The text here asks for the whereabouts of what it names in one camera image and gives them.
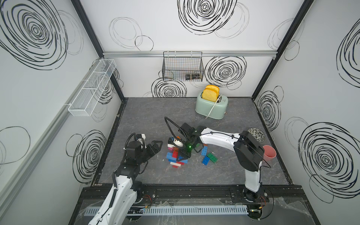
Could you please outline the light blue long brick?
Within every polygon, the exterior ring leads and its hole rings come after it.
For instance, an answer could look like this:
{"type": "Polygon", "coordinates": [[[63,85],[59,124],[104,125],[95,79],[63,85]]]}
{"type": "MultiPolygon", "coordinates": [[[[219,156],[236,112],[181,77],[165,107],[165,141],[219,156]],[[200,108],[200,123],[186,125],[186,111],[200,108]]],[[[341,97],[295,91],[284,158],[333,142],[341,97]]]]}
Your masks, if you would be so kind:
{"type": "Polygon", "coordinates": [[[171,161],[173,161],[173,162],[177,161],[177,162],[183,162],[184,164],[187,164],[187,163],[188,163],[188,160],[179,161],[179,160],[177,160],[176,158],[173,158],[171,152],[168,152],[168,153],[167,153],[166,158],[167,158],[170,162],[171,162],[171,161]]]}

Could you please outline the small red brick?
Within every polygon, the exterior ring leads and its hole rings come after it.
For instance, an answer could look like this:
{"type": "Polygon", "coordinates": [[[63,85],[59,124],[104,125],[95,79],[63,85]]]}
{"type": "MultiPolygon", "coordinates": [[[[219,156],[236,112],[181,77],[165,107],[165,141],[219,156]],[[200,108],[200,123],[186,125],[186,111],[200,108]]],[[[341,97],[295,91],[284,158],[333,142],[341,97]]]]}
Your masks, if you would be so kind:
{"type": "Polygon", "coordinates": [[[174,152],[172,153],[172,157],[173,157],[173,158],[177,158],[177,157],[178,157],[178,151],[174,151],[174,152]]]}

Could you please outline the white rectangular brick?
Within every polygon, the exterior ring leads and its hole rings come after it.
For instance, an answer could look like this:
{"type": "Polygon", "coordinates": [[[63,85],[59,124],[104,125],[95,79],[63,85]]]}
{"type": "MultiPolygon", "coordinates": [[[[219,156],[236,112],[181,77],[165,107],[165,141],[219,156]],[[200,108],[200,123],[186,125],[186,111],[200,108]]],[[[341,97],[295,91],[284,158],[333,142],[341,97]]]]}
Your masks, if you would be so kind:
{"type": "Polygon", "coordinates": [[[170,162],[171,165],[175,166],[175,167],[180,167],[181,164],[178,164],[178,163],[174,163],[174,162],[170,162]]]}

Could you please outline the red rectangular brick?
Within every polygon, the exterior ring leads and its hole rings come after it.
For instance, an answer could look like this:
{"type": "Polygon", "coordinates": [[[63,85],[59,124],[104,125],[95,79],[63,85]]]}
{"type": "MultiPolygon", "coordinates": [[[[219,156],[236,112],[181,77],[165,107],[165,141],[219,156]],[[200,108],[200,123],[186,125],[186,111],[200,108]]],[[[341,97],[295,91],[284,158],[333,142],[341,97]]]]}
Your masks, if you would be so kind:
{"type": "Polygon", "coordinates": [[[181,166],[182,165],[184,165],[184,163],[183,162],[177,162],[177,161],[175,161],[174,163],[178,163],[178,164],[181,164],[181,166]]]}

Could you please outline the blue square brick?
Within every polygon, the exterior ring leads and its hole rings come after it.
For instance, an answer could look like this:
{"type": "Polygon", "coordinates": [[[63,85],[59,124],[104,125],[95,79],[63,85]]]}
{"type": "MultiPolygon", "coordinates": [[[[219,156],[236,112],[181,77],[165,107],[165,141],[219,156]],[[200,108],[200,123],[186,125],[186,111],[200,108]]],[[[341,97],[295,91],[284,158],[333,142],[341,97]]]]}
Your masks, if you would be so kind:
{"type": "Polygon", "coordinates": [[[205,156],[205,157],[203,158],[203,160],[202,160],[202,164],[205,165],[205,166],[207,166],[208,163],[209,163],[209,161],[210,161],[210,158],[207,157],[207,156],[205,156]]]}

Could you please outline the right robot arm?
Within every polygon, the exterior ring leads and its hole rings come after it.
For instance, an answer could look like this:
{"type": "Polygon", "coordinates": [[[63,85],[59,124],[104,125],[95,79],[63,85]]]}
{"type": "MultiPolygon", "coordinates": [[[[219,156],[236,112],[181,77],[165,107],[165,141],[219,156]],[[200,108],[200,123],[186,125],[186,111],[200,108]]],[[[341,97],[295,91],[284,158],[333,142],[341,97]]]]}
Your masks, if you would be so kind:
{"type": "Polygon", "coordinates": [[[199,152],[197,145],[210,144],[231,150],[245,169],[245,189],[259,192],[264,148],[249,132],[226,133],[205,126],[194,128],[187,123],[179,126],[168,117],[164,120],[174,138],[173,145],[179,149],[178,160],[189,159],[193,151],[199,152]]]}

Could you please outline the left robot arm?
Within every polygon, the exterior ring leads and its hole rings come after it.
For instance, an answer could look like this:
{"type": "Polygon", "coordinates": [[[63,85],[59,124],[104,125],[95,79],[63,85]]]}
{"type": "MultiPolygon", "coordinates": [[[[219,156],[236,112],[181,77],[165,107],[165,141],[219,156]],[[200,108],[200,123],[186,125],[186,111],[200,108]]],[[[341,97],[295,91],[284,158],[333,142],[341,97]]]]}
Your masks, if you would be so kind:
{"type": "Polygon", "coordinates": [[[127,141],[120,166],[112,174],[113,185],[90,225],[121,225],[134,203],[142,199],[142,183],[136,181],[141,165],[161,151],[163,141],[127,141]]]}

